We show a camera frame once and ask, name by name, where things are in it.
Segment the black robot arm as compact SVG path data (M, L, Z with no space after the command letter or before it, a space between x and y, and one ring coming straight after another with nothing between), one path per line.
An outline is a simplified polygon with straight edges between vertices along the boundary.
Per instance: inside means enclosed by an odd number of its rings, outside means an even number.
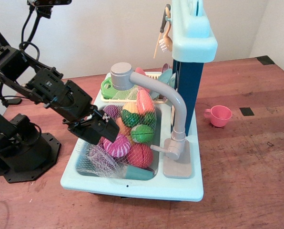
M113 118L92 104L92 97L63 74L13 48L0 33L0 82L35 104L42 103L63 117L68 130L97 144L104 137L114 142L119 127Z

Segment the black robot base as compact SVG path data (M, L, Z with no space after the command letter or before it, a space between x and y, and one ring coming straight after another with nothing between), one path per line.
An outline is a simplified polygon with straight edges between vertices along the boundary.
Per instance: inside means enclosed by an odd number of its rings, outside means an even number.
M23 114L8 121L0 114L0 176L9 183L34 181L53 167L60 142Z

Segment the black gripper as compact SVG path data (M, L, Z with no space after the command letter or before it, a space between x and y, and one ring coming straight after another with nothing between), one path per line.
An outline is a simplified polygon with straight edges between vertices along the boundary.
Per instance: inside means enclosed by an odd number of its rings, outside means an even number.
M46 108L51 108L64 117L68 130L78 138L90 143L98 144L101 136L114 142L118 136L120 128L112 117L98 110L92 104L92 98L71 80L67 82L54 82L47 80L43 84L46 97ZM92 122L77 122L92 114Z

